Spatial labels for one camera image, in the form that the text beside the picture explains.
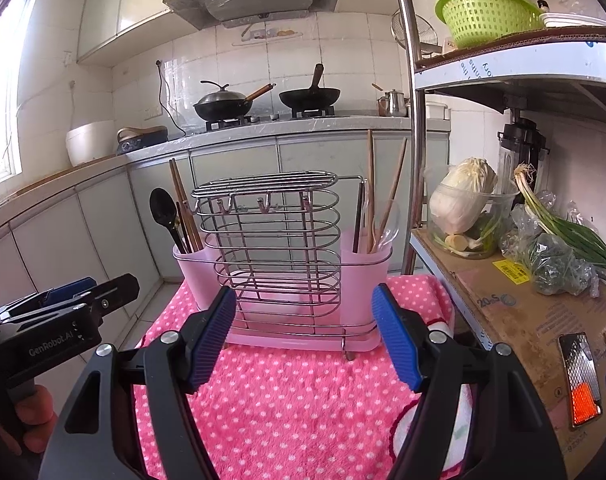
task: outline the wire strainer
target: wire strainer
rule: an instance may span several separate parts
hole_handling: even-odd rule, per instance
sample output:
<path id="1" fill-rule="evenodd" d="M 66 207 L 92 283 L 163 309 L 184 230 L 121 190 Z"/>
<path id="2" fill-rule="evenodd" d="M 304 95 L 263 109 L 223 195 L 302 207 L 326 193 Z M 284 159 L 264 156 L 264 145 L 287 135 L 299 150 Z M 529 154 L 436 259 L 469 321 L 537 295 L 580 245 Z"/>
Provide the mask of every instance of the wire strainer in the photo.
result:
<path id="1" fill-rule="evenodd" d="M 438 46 L 438 35 L 436 34 L 434 27 L 418 14 L 416 15 L 416 25 L 419 29 L 420 53 L 424 56 L 427 54 L 440 54 L 442 49 Z M 392 35 L 396 40 L 396 43 L 407 49 L 400 10 L 397 10 L 392 15 Z"/>

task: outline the window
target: window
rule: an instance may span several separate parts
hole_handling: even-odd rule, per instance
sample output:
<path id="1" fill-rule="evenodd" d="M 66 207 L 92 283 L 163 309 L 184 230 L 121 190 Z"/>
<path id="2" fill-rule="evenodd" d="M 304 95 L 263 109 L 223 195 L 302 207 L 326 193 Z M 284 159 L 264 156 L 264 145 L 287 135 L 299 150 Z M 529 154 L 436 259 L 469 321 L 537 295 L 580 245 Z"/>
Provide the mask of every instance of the window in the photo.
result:
<path id="1" fill-rule="evenodd" d="M 11 0 L 0 15 L 0 181 L 20 173 L 16 99 L 20 53 L 34 0 Z"/>

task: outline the cardboard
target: cardboard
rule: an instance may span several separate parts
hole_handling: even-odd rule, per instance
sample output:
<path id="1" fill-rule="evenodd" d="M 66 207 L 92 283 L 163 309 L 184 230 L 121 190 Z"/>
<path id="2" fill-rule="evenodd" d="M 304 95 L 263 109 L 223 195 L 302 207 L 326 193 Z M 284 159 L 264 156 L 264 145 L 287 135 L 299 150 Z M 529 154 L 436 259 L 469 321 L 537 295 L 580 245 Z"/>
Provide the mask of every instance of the cardboard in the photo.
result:
<path id="1" fill-rule="evenodd" d="M 464 298 L 473 316 L 494 343 L 503 341 L 514 349 L 538 391 L 556 430 L 569 478 L 573 479 L 595 455 L 606 437 L 606 286 L 600 297 L 588 293 L 543 296 L 531 282 L 517 285 L 494 262 L 465 260 L 441 251 L 426 230 L 412 233 Z M 558 336 L 585 332 L 602 396 L 603 414 L 576 431 L 570 430 L 568 386 L 558 346 Z"/>

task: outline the pink cloth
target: pink cloth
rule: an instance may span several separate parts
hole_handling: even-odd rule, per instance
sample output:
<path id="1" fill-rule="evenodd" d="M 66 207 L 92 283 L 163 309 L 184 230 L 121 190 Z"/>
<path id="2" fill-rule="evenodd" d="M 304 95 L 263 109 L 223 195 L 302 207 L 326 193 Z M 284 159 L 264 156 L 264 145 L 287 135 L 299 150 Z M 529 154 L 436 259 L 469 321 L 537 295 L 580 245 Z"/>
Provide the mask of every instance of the pink cloth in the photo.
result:
<path id="1" fill-rule="evenodd" d="M 388 286 L 427 324 L 452 325 L 451 301 L 433 276 L 389 278 Z M 183 283 L 144 343 L 179 329 L 195 311 Z M 390 431 L 417 397 L 382 346 L 352 362 L 338 352 L 230 346 L 189 404 L 222 480 L 360 480 L 386 478 Z M 148 473 L 164 479 L 142 386 L 136 420 Z"/>

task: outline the green onion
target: green onion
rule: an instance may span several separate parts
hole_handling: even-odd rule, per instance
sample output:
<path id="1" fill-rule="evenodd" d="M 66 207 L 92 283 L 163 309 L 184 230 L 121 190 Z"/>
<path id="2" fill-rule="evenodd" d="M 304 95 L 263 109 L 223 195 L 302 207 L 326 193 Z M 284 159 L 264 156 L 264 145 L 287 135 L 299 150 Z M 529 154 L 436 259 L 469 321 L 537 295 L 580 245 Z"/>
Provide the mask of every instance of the green onion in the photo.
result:
<path id="1" fill-rule="evenodd" d="M 606 244 L 594 231 L 584 225 L 569 222 L 550 213 L 539 201 L 528 184 L 532 169 L 527 164 L 519 165 L 514 171 L 514 180 L 525 203 L 538 219 L 543 231 L 556 235 L 567 243 L 579 258 L 598 267 L 599 275 L 606 280 Z"/>

